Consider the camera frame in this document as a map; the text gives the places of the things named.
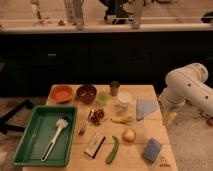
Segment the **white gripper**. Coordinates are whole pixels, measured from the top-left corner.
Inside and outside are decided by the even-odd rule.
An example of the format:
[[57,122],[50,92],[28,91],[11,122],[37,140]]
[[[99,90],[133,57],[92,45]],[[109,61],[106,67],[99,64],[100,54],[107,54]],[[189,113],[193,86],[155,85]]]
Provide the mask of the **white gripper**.
[[176,106],[162,104],[162,119],[165,126],[170,125],[177,116]]

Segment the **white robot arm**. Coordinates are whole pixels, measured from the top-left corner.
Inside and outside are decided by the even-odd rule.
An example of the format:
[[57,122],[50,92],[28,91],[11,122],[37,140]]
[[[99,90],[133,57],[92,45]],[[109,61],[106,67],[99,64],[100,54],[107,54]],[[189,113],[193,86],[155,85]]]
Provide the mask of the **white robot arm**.
[[174,121],[186,101],[213,118],[213,88],[205,84],[207,79],[208,70],[201,63],[176,68],[166,75],[166,87],[158,97],[165,126]]

